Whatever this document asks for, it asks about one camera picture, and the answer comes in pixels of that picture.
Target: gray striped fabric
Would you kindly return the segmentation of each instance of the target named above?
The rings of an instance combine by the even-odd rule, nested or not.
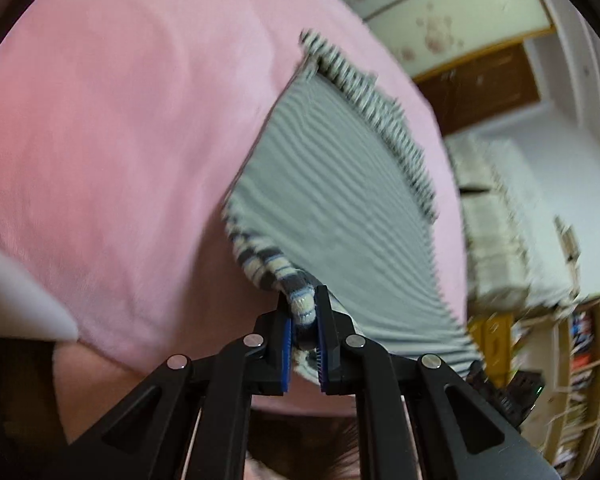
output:
[[[228,231],[266,241],[293,262],[291,272],[306,269],[325,283],[389,352],[432,352],[461,375],[481,359],[440,300],[429,211],[418,191],[315,62],[272,110],[227,211]]]

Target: striped cloth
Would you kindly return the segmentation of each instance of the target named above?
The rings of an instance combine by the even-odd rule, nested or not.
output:
[[[287,295],[296,328],[315,320],[306,270],[389,352],[432,352],[466,374],[480,354],[440,300],[422,152],[369,76],[319,36],[302,41],[307,60],[226,202],[235,256]]]

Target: pink bedsheet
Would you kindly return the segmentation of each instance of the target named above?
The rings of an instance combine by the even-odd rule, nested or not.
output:
[[[215,353],[274,306],[232,261],[218,205],[309,27],[404,107],[436,187],[440,287],[464,320],[459,202],[437,124],[340,0],[36,0],[0,46],[0,248],[77,319],[81,343],[55,361],[70,435],[171,353]],[[267,407],[352,410],[295,381]]]

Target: screw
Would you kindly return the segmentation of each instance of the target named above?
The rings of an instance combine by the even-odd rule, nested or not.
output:
[[[435,354],[424,354],[422,356],[422,364],[425,365],[427,368],[435,370],[436,368],[440,368],[442,361]]]
[[[262,346],[264,338],[260,334],[249,334],[244,336],[242,342],[249,348],[257,348],[258,346]]]
[[[352,348],[362,348],[366,343],[366,339],[358,334],[348,335],[344,341]]]
[[[176,354],[167,359],[167,366],[171,368],[171,370],[182,370],[185,366],[187,366],[188,362],[189,359],[187,359],[186,356]]]

